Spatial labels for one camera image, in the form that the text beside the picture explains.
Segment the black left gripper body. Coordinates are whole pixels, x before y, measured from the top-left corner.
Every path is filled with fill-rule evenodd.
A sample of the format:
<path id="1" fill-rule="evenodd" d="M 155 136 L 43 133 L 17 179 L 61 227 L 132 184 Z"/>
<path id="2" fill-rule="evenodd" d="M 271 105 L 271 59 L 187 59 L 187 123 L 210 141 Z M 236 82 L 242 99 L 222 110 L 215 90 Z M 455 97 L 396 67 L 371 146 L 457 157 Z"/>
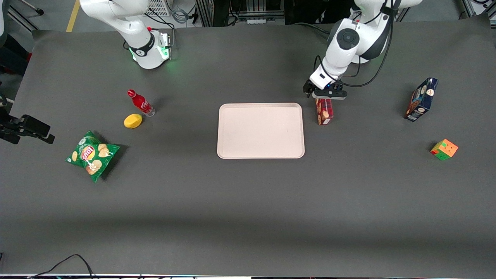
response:
<path id="1" fill-rule="evenodd" d="M 343 97 L 343 86 L 338 83 L 329 83 L 322 89 L 308 79 L 303 85 L 303 93 L 307 97 Z"/>

